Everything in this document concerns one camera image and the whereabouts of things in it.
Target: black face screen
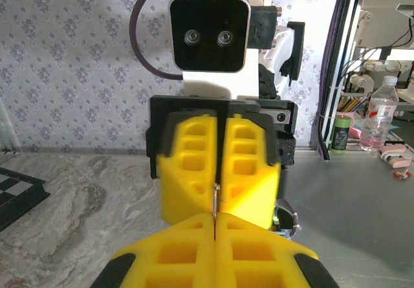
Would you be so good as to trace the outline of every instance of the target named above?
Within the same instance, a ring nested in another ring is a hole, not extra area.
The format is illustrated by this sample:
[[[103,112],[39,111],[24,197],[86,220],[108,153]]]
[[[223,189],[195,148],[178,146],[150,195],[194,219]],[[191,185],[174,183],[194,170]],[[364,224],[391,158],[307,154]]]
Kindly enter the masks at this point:
[[[184,71],[237,72],[245,62],[248,5],[240,0],[175,0],[174,60]]]

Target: black cable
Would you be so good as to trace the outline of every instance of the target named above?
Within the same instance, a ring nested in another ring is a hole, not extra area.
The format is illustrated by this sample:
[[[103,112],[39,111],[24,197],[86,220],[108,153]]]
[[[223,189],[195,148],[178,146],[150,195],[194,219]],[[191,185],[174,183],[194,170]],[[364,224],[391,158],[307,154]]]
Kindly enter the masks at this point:
[[[372,52],[372,54],[371,55],[369,55],[368,56],[368,58],[366,59],[366,60],[362,60],[362,62],[361,62],[361,64],[359,65],[359,66],[357,66],[354,70],[357,70],[357,69],[359,69],[367,60],[369,60],[371,57],[372,57],[372,55],[374,54],[375,52]],[[348,68],[350,68],[355,62],[357,62],[358,61],[358,58],[348,67]],[[342,80],[342,78],[344,78],[346,75],[348,74],[348,72],[346,71],[345,73],[343,73],[340,77],[339,77],[339,81],[340,80]]]
[[[352,87],[352,83],[350,82],[350,80],[351,80],[351,75],[348,74],[348,77],[347,77],[347,79],[346,79],[346,81],[343,85],[343,88],[345,89],[345,92],[347,91],[348,85],[349,85],[350,88]]]
[[[318,143],[321,147],[321,151],[322,151],[322,158],[325,161],[330,161],[331,160],[331,156],[329,155],[328,152],[328,148],[325,145],[324,141],[323,141],[323,137],[322,137],[322,129],[323,129],[323,121],[319,120],[318,121]]]
[[[363,51],[363,53],[361,55],[359,55],[359,57],[357,57],[355,60],[349,60],[345,65],[346,67],[342,68],[342,74],[340,76],[340,78],[343,78],[348,72],[347,70],[349,68],[351,68],[351,66],[356,63],[358,60],[360,60],[361,58],[363,58],[366,54],[368,54],[369,52],[371,52],[372,50],[374,50],[375,48],[372,49],[367,49],[365,51]]]
[[[409,84],[411,83],[411,80],[414,82],[414,61],[411,63],[411,69],[408,73],[408,78],[406,80],[406,83],[404,85],[404,89],[407,89],[409,87]]]
[[[409,43],[411,43],[411,41],[413,40],[413,27],[414,27],[414,25],[412,25],[411,24],[411,18],[409,18],[408,19],[408,31],[409,31],[409,35],[410,35],[410,37],[409,37],[409,40],[408,40],[408,42],[405,42],[405,43],[403,43],[403,44],[400,44],[400,45],[393,45],[393,44],[396,44],[398,41],[400,41],[403,37],[405,37],[406,36],[406,34],[408,33],[408,31],[400,38],[400,39],[398,39],[398,40],[396,40],[396,42],[394,42],[391,46],[392,47],[404,47],[404,46],[406,46],[407,44],[409,44]]]
[[[164,79],[170,80],[182,80],[182,74],[171,74],[158,70],[152,64],[150,64],[141,53],[138,46],[138,40],[136,37],[136,24],[138,23],[138,16],[141,12],[142,7],[144,6],[147,0],[136,0],[134,8],[131,12],[131,18],[129,19],[129,40],[131,41],[132,50],[138,61],[147,69],[150,73],[155,74]]]

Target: floral wallpaper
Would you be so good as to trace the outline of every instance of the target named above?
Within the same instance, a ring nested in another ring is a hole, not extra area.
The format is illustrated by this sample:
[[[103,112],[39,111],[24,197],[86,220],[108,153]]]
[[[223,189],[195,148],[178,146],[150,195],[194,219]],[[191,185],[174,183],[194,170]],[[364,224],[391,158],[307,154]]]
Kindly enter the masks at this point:
[[[182,94],[182,82],[147,72],[129,44],[136,0],[0,0],[0,103],[26,151],[64,153],[145,148],[148,99]],[[149,0],[137,26],[140,48],[175,72],[167,5]],[[308,146],[318,105],[320,63],[335,0],[274,0],[280,23],[305,21],[300,80],[289,96],[299,105],[296,137]]]

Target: metal frame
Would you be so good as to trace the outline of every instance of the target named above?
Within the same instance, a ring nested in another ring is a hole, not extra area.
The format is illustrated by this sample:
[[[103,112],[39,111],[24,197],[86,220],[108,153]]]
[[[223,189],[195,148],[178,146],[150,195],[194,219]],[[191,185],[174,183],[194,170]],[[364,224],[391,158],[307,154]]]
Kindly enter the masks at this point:
[[[329,141],[331,139],[331,132],[334,125],[334,121],[330,121],[328,127],[328,119],[333,119],[336,112],[336,107],[338,106],[339,99],[341,96],[341,89],[343,87],[343,82],[345,78],[342,78],[338,87],[335,87],[337,79],[340,77],[340,74],[343,69],[344,63],[348,62],[353,55],[355,48],[354,37],[356,34],[356,29],[358,26],[359,14],[361,11],[363,0],[351,0],[351,4],[348,7],[347,17],[345,20],[345,27],[348,30],[344,30],[342,34],[342,40],[340,45],[339,57],[336,61],[334,76],[331,80],[331,86],[329,86],[329,97],[327,102],[327,108],[324,114],[324,121],[322,126],[322,136],[327,134],[327,138],[324,139],[325,145],[329,146]]]

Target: chessboard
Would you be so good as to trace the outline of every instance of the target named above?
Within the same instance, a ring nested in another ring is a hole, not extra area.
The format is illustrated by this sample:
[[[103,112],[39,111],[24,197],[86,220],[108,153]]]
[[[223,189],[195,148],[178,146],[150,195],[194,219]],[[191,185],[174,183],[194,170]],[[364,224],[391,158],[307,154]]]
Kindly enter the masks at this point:
[[[44,180],[0,168],[0,231],[26,214],[50,194]]]

